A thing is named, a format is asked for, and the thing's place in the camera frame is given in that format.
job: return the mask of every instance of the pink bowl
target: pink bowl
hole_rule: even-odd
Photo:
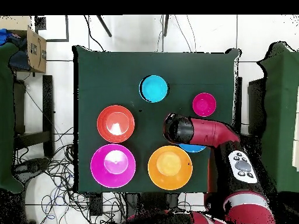
[[[200,93],[195,96],[192,106],[197,115],[207,117],[215,111],[216,100],[213,95],[209,93]]]
[[[93,178],[102,186],[119,188],[133,178],[136,163],[133,154],[119,144],[107,144],[99,148],[91,159]]]

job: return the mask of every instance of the green cloth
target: green cloth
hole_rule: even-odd
[[[299,172],[292,166],[299,86],[299,52],[278,42],[260,62],[266,77],[266,130],[262,137],[262,163],[277,191],[299,193]]]
[[[93,52],[73,47],[78,71],[78,170],[80,192],[158,192],[149,178],[147,164],[158,148],[170,145],[162,135],[165,117],[171,113],[198,117],[192,109],[194,97],[211,93],[216,101],[215,112],[207,117],[231,123],[234,99],[234,59],[237,49],[224,53],[155,53],[155,52]],[[148,103],[139,94],[140,81],[147,75],[159,75],[170,87],[169,95],[158,103]],[[132,136],[121,145],[136,160],[133,179],[121,188],[106,188],[92,177],[92,155],[108,144],[98,133],[99,113],[118,104],[128,108],[135,119]],[[175,192],[206,192],[209,148],[190,153],[193,173],[189,182]]]
[[[21,182],[12,173],[15,113],[13,109],[13,77],[9,59],[19,49],[11,43],[0,46],[0,188],[20,193]]]

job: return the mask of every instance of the blue object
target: blue object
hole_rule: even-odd
[[[7,32],[6,29],[0,29],[0,45],[6,42],[6,39],[11,36],[12,34]]]
[[[168,85],[160,76],[148,76],[139,84],[139,94],[147,102],[160,102],[167,93]]]
[[[187,152],[196,153],[202,151],[206,146],[193,145],[193,144],[179,144],[179,146]]]

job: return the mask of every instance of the white tile floor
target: white tile floor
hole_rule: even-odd
[[[179,26],[184,33],[190,49],[195,51],[192,30],[186,15],[176,16]],[[270,44],[276,41],[286,41],[291,48],[299,48],[299,16],[298,15],[189,15],[195,40],[196,50],[200,52],[225,52],[229,48],[239,48],[242,55],[239,59],[239,76],[243,77],[242,87],[242,132],[246,134],[248,124],[248,95],[247,86],[252,80],[263,77],[263,72],[255,63],[261,60]],[[46,16],[47,30],[40,31],[45,39],[65,39],[65,16]],[[112,33],[108,37],[96,16],[88,17],[90,20],[91,35],[107,51],[162,51],[162,36],[157,47],[159,33],[162,30],[160,15],[123,15],[104,16],[103,19]],[[189,47],[179,30],[174,15],[170,16],[168,34],[164,38],[164,52],[188,52]],[[73,104],[73,54],[72,45],[81,45],[91,50],[101,51],[101,48],[88,35],[88,28],[83,16],[68,16],[69,42],[47,43],[47,74],[53,76],[54,83],[54,119],[55,128],[62,134],[74,126]],[[28,73],[18,73],[18,78],[23,79]],[[32,98],[42,107],[42,74],[30,75],[26,80],[27,91]],[[36,132],[42,129],[42,113],[34,105],[30,97],[25,95],[25,125],[26,132]],[[73,142],[73,130],[62,138],[63,144]],[[55,143],[59,148],[61,142]],[[29,148],[25,159],[43,157],[43,146],[35,145]],[[57,159],[63,158],[63,152]],[[26,212],[28,219],[41,222],[45,214],[41,201],[45,195],[50,195],[55,185],[49,176],[41,174],[34,178],[27,189]],[[114,197],[112,193],[105,193],[106,199]],[[181,194],[179,201],[186,201],[193,210],[204,210],[203,194]],[[43,208],[49,198],[43,200]],[[111,210],[110,205],[104,209]],[[64,216],[67,205],[54,206],[55,219],[47,219],[44,224],[57,224]],[[106,216],[97,218],[97,223]],[[60,224],[88,224],[80,212],[69,209]]]

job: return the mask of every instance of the bowl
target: bowl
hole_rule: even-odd
[[[184,150],[187,151],[189,153],[197,153],[202,151],[206,146],[202,146],[202,145],[194,145],[194,144],[184,144],[181,143],[179,144],[179,146]]]
[[[133,178],[135,170],[135,158],[123,145],[111,143],[102,146],[91,159],[93,178],[108,188],[126,185]]]
[[[215,111],[216,99],[209,93],[200,93],[195,96],[192,107],[197,115],[207,117]]]
[[[164,190],[177,190],[190,180],[192,161],[189,155],[177,146],[157,149],[148,161],[148,174],[152,182]]]
[[[146,76],[139,84],[139,94],[147,102],[160,102],[169,92],[163,78],[156,75]]]
[[[135,121],[131,112],[118,105],[106,107],[97,120],[97,128],[102,138],[115,144],[127,140],[134,127]]]

